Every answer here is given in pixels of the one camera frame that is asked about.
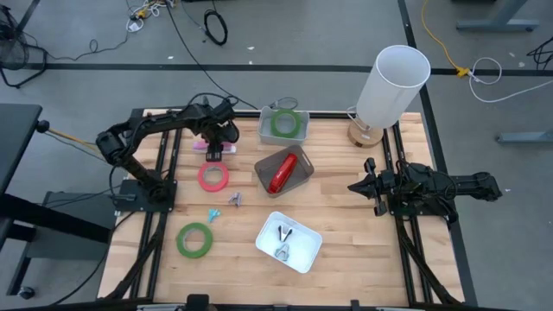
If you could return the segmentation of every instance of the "plastic container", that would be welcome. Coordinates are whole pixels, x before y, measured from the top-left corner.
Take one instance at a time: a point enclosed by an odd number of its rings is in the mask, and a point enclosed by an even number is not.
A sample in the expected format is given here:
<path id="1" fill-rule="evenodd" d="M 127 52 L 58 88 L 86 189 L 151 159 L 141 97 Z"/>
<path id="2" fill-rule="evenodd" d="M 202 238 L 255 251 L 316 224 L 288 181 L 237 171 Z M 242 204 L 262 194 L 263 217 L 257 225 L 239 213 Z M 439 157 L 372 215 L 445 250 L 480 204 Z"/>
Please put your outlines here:
<path id="1" fill-rule="evenodd" d="M 284 159 L 289 153 L 293 153 L 297 156 L 296 167 L 294 168 L 294 171 L 292 171 L 292 175 L 290 175 L 284 184 L 283 189 L 277 194 L 270 194 L 270 181 L 273 179 L 278 171 L 278 168 L 280 168 L 283 164 Z M 295 187 L 306 183 L 315 171 L 313 164 L 311 164 L 308 156 L 305 152 L 303 152 L 302 147 L 299 145 L 289 146 L 286 149 L 276 152 L 274 155 L 269 155 L 263 160 L 257 162 L 253 168 L 255 169 L 263 188 L 267 191 L 267 195 L 271 198 L 276 198 L 294 189 Z"/>
<path id="2" fill-rule="evenodd" d="M 261 110 L 261 115 L 259 116 L 259 125 L 257 126 L 257 133 L 261 139 L 261 143 L 275 144 L 280 146 L 291 146 L 295 144 L 303 144 L 303 142 L 308 137 L 308 127 L 309 127 L 309 112 L 307 111 L 297 111 L 300 115 L 300 131 L 294 138 L 284 138 L 273 136 L 270 131 L 270 120 L 277 111 L 272 110 L 268 106 L 263 107 Z M 284 117 L 279 119 L 277 123 L 278 129 L 281 131 L 290 132 L 294 127 L 293 120 L 287 120 Z"/>
<path id="3" fill-rule="evenodd" d="M 429 76 L 429 60 L 417 49 L 402 45 L 383 49 L 359 96 L 357 117 L 371 127 L 392 126 Z"/>
<path id="4" fill-rule="evenodd" d="M 280 225 L 292 228 L 292 233 L 288 236 L 286 242 L 280 241 L 280 233 L 278 231 L 278 226 Z M 289 246 L 289 257 L 286 261 L 275 257 L 275 251 L 283 243 Z M 256 247 L 260 251 L 300 273 L 307 273 L 311 269 L 321 245 L 321 234 L 314 232 L 280 212 L 273 212 L 269 215 L 256 238 Z"/>

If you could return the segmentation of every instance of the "yellow cable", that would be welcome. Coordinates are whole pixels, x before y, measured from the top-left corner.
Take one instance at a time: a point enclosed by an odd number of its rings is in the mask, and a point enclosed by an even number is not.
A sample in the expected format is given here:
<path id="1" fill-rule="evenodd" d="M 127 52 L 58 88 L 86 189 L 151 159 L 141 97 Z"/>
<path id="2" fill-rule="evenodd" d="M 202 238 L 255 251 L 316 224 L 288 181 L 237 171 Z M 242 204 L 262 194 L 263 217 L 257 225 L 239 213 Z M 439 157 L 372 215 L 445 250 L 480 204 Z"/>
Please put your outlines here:
<path id="1" fill-rule="evenodd" d="M 440 41 L 440 39 L 436 38 L 434 36 L 434 34 L 432 34 L 432 32 L 430 31 L 430 29 L 426 26 L 426 21 L 425 21 L 425 18 L 424 18 L 424 15 L 425 15 L 425 12 L 426 12 L 426 4 L 428 4 L 429 0 L 424 0 L 424 4 L 423 4 L 423 10 L 421 11 L 421 19 L 423 20 L 423 27 L 424 29 L 426 29 L 426 32 L 430 35 L 430 37 L 432 39 L 434 39 L 434 41 L 438 42 L 438 44 L 440 44 L 443 48 L 443 51 L 445 52 L 446 54 L 446 57 L 448 58 L 448 61 L 449 63 L 457 70 L 457 76 L 459 78 L 462 78 L 463 76 L 467 75 L 469 72 L 470 72 L 470 68 L 464 68 L 464 67 L 459 67 L 457 66 L 453 60 L 451 59 L 451 57 L 449 57 L 449 52 L 448 52 L 448 48 L 446 48 L 446 45 L 443 44 L 443 42 Z"/>
<path id="2" fill-rule="evenodd" d="M 95 146 L 94 144 L 92 144 L 92 143 L 87 143 L 87 142 L 85 142 L 85 141 L 83 141 L 83 140 L 78 139 L 78 138 L 75 137 L 75 136 L 68 135 L 68 134 L 63 133 L 63 132 L 58 131 L 58 130 L 48 129 L 48 131 L 51 132 L 52 134 L 57 135 L 57 136 L 61 136 L 61 137 L 63 137 L 63 138 L 66 138 L 66 139 L 69 139 L 69 140 L 71 140 L 71 141 L 74 141 L 74 142 L 76 142 L 76 143 L 80 143 L 81 145 L 87 147 L 88 149 L 91 149 L 92 151 L 98 153 L 98 150 L 96 149 L 96 146 Z"/>

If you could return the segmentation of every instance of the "concrete floor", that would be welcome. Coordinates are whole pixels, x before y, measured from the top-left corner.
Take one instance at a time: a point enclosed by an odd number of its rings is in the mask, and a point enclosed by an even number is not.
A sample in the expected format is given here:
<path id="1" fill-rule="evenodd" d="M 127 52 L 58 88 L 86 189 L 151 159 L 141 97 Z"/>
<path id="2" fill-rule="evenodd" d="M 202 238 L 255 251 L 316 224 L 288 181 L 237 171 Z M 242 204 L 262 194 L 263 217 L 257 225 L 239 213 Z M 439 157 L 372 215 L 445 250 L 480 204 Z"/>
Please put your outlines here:
<path id="1" fill-rule="evenodd" d="M 30 0 L 3 0 L 21 19 Z M 420 22 L 422 1 L 407 0 L 416 43 L 433 68 L 449 68 L 440 47 Z M 186 3 L 198 21 L 209 2 Z M 524 55 L 550 38 L 553 3 L 528 2 L 520 18 L 539 18 L 533 33 L 459 33 L 459 18 L 479 18 L 493 4 L 430 1 L 427 24 L 450 47 L 455 61 L 472 66 L 482 56 L 497 59 L 504 68 L 533 69 Z M 174 13 L 194 55 L 207 64 L 352 65 L 371 66 L 378 52 L 405 44 L 395 1 L 382 0 L 236 0 L 218 1 L 229 27 L 223 48 L 202 42 L 203 34 L 179 8 Z M 124 38 L 123 0 L 42 0 L 25 31 L 50 53 L 75 56 L 96 38 L 101 48 Z M 117 51 L 86 56 L 80 63 L 191 64 L 167 12 L 147 21 Z M 30 71 L 9 73 L 20 79 Z M 275 98 L 294 96 L 305 110 L 345 110 L 354 105 L 367 73 L 212 72 L 224 88 L 257 106 Z M 477 87 L 483 98 L 499 98 L 546 81 L 536 77 L 505 77 L 496 86 Z M 548 203 L 553 147 L 502 146 L 494 137 L 502 131 L 550 130 L 553 86 L 497 104 L 483 104 L 468 89 L 466 79 L 432 76 L 429 96 L 450 174 L 489 171 L 504 197 L 496 203 L 472 199 L 456 201 L 478 302 L 484 307 L 521 310 L 549 309 L 553 286 L 553 210 Z M 181 105 L 197 92 L 217 92 L 202 72 L 50 70 L 21 90 L 0 85 L 0 102 L 39 104 L 41 118 L 86 140 L 125 120 L 132 108 Z M 409 111 L 422 111 L 416 98 Z M 98 192 L 106 189 L 109 167 L 69 149 L 47 136 L 35 135 L 10 184 L 9 192 L 41 201 L 45 192 Z M 118 172 L 119 180 L 123 172 Z M 0 292 L 7 288 L 22 244 L 9 241 L 0 252 Z M 45 305 L 74 289 L 94 268 L 94 262 L 37 260 L 24 284 L 38 289 L 36 298 L 23 301 L 3 297 L 0 308 Z M 96 296 L 99 273 L 71 301 Z"/>

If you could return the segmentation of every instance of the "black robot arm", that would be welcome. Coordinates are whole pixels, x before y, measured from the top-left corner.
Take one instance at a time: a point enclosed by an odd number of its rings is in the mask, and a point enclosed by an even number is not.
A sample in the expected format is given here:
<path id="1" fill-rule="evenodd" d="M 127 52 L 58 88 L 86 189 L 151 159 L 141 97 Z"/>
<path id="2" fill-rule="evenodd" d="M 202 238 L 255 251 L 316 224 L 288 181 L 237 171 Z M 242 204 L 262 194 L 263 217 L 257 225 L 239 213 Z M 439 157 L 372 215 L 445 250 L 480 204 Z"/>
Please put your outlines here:
<path id="1" fill-rule="evenodd" d="M 388 204 L 392 214 L 447 216 L 450 223 L 457 220 L 457 213 L 450 204 L 455 196 L 470 195 L 477 200 L 495 201 L 502 195 L 495 178 L 485 172 L 450 176 L 420 163 L 402 161 L 396 163 L 396 174 L 386 169 L 376 176 L 375 168 L 374 159 L 367 159 L 365 179 L 347 188 L 368 199 L 375 199 L 377 216 L 387 212 L 385 203 L 380 199 L 383 194 L 390 195 Z"/>
<path id="2" fill-rule="evenodd" d="M 148 192 L 149 200 L 163 201 L 167 197 L 167 185 L 160 173 L 146 169 L 133 156 L 140 142 L 150 134 L 187 128 L 195 135 L 200 134 L 208 143 L 206 160 L 220 162 L 222 143 L 235 143 L 239 138 L 233 119 L 234 110 L 228 99 L 223 99 L 215 108 L 204 99 L 203 104 L 186 105 L 179 111 L 131 117 L 99 133 L 96 145 L 108 163 L 126 169 L 140 182 Z"/>

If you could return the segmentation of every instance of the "small blue object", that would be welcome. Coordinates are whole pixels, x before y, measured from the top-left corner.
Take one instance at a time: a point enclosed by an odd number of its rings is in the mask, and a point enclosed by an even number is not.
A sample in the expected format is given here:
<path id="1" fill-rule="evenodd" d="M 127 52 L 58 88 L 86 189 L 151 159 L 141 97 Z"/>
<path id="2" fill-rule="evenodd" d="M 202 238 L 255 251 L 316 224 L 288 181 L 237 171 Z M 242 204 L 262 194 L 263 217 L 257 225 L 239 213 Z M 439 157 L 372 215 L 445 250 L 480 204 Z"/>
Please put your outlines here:
<path id="1" fill-rule="evenodd" d="M 220 210 L 216 210 L 216 209 L 212 209 L 210 208 L 209 209 L 209 219 L 207 221 L 209 221 L 210 223 L 213 222 L 213 220 L 215 219 L 215 217 L 219 216 L 221 214 L 221 211 Z"/>

